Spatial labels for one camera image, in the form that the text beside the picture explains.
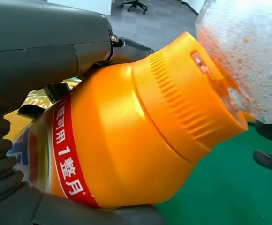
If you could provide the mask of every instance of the bottle label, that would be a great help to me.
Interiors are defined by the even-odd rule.
[[[47,191],[48,143],[47,131],[42,121],[38,120],[18,136],[7,153],[16,157],[14,169],[23,172],[23,182]]]
[[[57,102],[53,117],[52,143],[59,182],[68,199],[99,208],[79,164],[73,131],[70,98],[69,95]]]

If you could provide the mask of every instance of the gray carpet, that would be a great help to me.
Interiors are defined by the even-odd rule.
[[[112,5],[111,15],[107,15],[113,33],[129,38],[154,50],[162,48],[180,34],[187,31],[196,36],[194,22],[196,15],[188,6],[176,0],[140,0],[148,6],[146,14],[140,7],[121,7],[122,0]]]

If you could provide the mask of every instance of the bubbles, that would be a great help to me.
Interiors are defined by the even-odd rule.
[[[272,123],[272,0],[207,0],[196,27],[199,43],[249,100],[242,108]]]
[[[243,100],[239,96],[239,94],[236,90],[233,88],[229,88],[228,91],[233,102],[236,104],[239,109],[243,110],[245,108],[242,102]]]

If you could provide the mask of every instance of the green floor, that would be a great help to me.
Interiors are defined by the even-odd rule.
[[[256,164],[254,150],[272,154],[272,142],[250,125],[215,148],[158,208],[168,225],[272,225],[272,172]]]

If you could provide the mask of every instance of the red label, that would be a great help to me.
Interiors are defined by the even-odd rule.
[[[79,164],[73,132],[70,96],[57,102],[52,134],[56,168],[66,197],[99,208],[88,188]]]

